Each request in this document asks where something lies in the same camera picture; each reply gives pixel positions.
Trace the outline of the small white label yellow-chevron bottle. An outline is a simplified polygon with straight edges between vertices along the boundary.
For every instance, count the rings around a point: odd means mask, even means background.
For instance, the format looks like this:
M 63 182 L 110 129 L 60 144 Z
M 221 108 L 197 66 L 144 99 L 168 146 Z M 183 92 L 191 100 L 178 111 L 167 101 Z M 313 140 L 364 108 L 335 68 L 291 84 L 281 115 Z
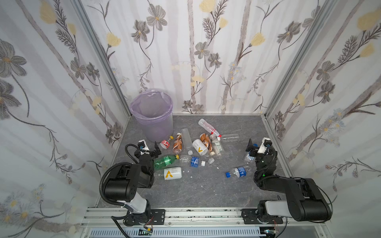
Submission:
M 200 156 L 205 156 L 209 152 L 206 145 L 200 139 L 194 140 L 192 145 Z

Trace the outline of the crushed blue label water bottle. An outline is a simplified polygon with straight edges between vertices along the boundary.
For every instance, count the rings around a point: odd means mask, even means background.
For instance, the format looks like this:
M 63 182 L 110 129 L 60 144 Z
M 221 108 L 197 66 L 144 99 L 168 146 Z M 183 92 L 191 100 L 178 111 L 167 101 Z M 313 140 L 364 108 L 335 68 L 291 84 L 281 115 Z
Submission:
M 180 155 L 179 160 L 182 163 L 188 164 L 193 168 L 204 167 L 206 162 L 200 158 L 191 155 Z

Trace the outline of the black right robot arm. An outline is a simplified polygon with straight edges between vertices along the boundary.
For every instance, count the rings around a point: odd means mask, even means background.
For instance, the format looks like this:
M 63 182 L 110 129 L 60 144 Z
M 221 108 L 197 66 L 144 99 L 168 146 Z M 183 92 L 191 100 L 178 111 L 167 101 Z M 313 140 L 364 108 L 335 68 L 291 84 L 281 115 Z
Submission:
M 260 146 L 249 140 L 246 152 L 256 164 L 253 176 L 256 186 L 286 196 L 285 200 L 261 200 L 252 217 L 262 223 L 277 217 L 312 223 L 324 223 L 331 219 L 333 206 L 325 200 L 313 179 L 287 178 L 274 173 L 278 152 L 270 139 L 264 138 Z

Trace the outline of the frosted clear tall bottle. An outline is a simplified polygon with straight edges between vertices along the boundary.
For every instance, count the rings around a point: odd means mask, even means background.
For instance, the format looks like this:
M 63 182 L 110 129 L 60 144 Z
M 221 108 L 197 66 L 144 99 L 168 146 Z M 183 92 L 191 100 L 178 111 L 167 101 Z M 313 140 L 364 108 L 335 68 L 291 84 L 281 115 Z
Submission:
M 193 155 L 193 146 L 192 146 L 192 140 L 189 133 L 189 130 L 187 128 L 181 130 L 182 139 L 183 139 L 183 145 L 188 153 L 188 155 Z

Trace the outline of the green soda bottle yellow cap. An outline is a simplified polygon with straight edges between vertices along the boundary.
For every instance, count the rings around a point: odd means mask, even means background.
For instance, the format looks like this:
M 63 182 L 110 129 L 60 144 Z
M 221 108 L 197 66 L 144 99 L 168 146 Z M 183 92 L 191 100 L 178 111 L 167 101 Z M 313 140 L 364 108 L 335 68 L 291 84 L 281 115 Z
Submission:
M 154 161 L 154 169 L 155 170 L 164 169 L 179 159 L 180 159 L 179 155 L 166 155 Z

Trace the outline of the large white label yellow-chevron bottle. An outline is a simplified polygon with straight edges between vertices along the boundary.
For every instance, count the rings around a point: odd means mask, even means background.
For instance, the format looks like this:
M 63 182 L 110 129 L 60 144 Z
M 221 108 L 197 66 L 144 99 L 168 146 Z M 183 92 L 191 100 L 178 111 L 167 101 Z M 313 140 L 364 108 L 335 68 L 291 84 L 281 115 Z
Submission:
M 158 170 L 155 172 L 155 177 L 161 180 L 174 180 L 182 178 L 182 169 L 181 167 L 172 167 Z

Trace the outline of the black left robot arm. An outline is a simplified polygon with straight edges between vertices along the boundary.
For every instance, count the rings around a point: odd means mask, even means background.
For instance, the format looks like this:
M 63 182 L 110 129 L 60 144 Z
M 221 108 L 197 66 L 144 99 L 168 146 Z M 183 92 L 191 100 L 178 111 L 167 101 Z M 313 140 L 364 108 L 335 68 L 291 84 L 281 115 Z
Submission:
M 121 228 L 120 221 L 127 227 L 135 225 L 164 225 L 165 210 L 152 209 L 147 199 L 138 193 L 138 188 L 152 188 L 154 183 L 154 159 L 161 155 L 157 143 L 150 150 L 146 142 L 137 145 L 127 144 L 126 154 L 133 160 L 120 162 L 106 170 L 99 183 L 101 198 L 108 204 L 127 209 L 124 216 L 112 216 L 114 223 Z

